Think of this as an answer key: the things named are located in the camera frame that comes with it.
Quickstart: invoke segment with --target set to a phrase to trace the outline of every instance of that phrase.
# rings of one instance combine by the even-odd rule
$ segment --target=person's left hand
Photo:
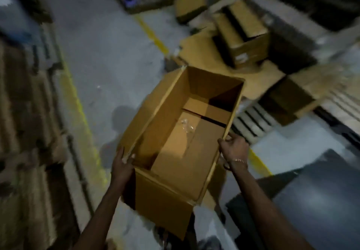
[[[133,154],[127,159],[127,162],[123,162],[124,147],[120,147],[117,152],[111,167],[111,180],[110,185],[116,187],[123,187],[128,182],[133,173],[134,166],[133,160],[135,155]]]

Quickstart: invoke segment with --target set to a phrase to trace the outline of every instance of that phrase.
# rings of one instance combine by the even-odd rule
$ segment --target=hand
[[[129,157],[126,163],[123,162],[123,155],[124,147],[120,147],[112,163],[110,186],[124,187],[133,173],[135,154]]]
[[[220,151],[223,153],[223,157],[229,163],[230,167],[244,166],[247,168],[247,158],[249,154],[249,144],[245,139],[237,134],[229,132],[231,139],[223,140],[218,139],[220,145]]]

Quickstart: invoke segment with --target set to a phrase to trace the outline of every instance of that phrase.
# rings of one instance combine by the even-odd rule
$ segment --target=person's right hand
[[[249,144],[245,139],[237,134],[229,132],[231,139],[218,139],[220,151],[230,166],[245,166],[247,168],[247,159],[249,154]]]

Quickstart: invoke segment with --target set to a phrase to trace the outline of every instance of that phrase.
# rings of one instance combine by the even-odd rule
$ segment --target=gray floor
[[[67,63],[77,96],[81,103],[83,119],[71,118],[79,110],[61,101],[71,134],[78,146],[86,145],[82,133],[87,132],[96,151],[86,153],[81,147],[80,160],[89,180],[94,206],[100,202],[106,186],[92,180],[87,166],[88,156],[96,159],[100,153],[100,168],[108,177],[119,136],[124,132],[143,99],[156,86],[163,74],[164,56],[147,37],[137,21],[126,14],[115,0],[47,0],[55,17],[56,33]],[[189,35],[186,27],[179,26],[173,8],[146,12],[142,19],[172,52],[179,41]],[[64,97],[68,90],[62,90]],[[254,152],[272,173],[301,167],[315,160],[328,148],[341,155],[350,156],[349,144],[333,134],[313,114],[286,128],[277,128],[254,145]],[[235,179],[228,173],[220,197],[220,206],[239,193]],[[78,207],[83,229],[88,221],[85,208]],[[216,235],[225,250],[235,249],[233,239],[239,234],[231,219],[226,228],[214,211],[195,207],[198,240]],[[138,216],[123,203],[119,203],[109,232],[109,237],[125,249],[160,249],[152,233],[153,224]]]

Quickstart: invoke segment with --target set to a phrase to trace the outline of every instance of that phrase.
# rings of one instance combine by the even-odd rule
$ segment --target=closed cardboard box
[[[206,0],[175,0],[176,19],[186,24],[207,9]]]
[[[281,125],[288,125],[319,106],[342,81],[343,70],[332,63],[300,70],[278,82],[259,104]]]
[[[136,154],[131,206],[183,239],[240,103],[243,80],[183,67],[164,76],[120,140]]]
[[[214,20],[234,68],[268,57],[269,32],[243,0],[225,7]]]

